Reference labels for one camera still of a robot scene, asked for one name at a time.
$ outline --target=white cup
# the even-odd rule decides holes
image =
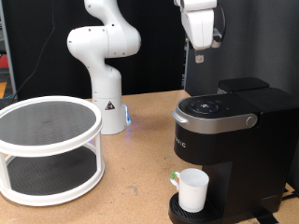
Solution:
[[[206,201],[208,175],[199,169],[189,168],[170,175],[170,181],[177,186],[178,204],[187,212],[197,213],[203,210]]]

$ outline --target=white two-tier stand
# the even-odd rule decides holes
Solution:
[[[100,110],[78,98],[39,97],[4,108],[1,193],[31,206],[65,203],[85,194],[105,170],[101,129]]]

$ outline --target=cup handle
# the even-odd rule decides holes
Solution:
[[[178,182],[175,180],[176,176],[179,178],[180,173],[179,172],[174,172],[170,175],[170,182],[177,187],[178,190]]]

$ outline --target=cable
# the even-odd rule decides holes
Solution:
[[[7,97],[0,98],[0,100],[11,99],[12,97],[13,97],[13,95],[9,95]]]
[[[36,73],[36,70],[37,70],[37,67],[38,67],[38,65],[39,65],[41,56],[42,56],[42,54],[43,54],[43,52],[44,52],[44,49],[45,49],[45,47],[47,46],[47,44],[48,44],[48,42],[49,42],[51,36],[53,35],[53,33],[54,33],[54,31],[55,31],[54,0],[52,0],[52,25],[53,25],[52,31],[50,32],[50,35],[48,36],[48,39],[46,40],[46,42],[45,42],[45,44],[44,44],[42,50],[40,51],[40,54],[39,54],[39,57],[38,57],[38,60],[37,60],[37,63],[36,63],[36,68],[35,68],[34,72],[33,72],[28,78],[26,78],[26,80],[19,86],[18,90],[16,91],[16,93],[14,94],[14,96],[13,96],[13,98],[12,98],[12,100],[11,100],[11,103],[10,103],[11,105],[13,104],[13,101],[14,101],[16,95],[20,92],[20,90],[22,89],[22,87],[23,87],[23,86],[27,83],[27,81],[28,81],[31,77],[33,77],[33,75]]]
[[[221,13],[222,13],[222,20],[223,20],[223,31],[221,32],[221,42],[224,39],[225,36],[225,32],[226,32],[226,17],[225,17],[225,13],[224,13],[224,9],[221,6],[221,4],[217,4],[220,9],[221,9]]]

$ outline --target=mesh shelf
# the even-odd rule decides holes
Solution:
[[[27,195],[74,189],[96,172],[96,156],[86,147],[49,157],[16,157],[7,166],[11,188]]]
[[[10,111],[0,118],[0,140],[19,146],[60,143],[88,131],[94,112],[71,102],[42,102]]]

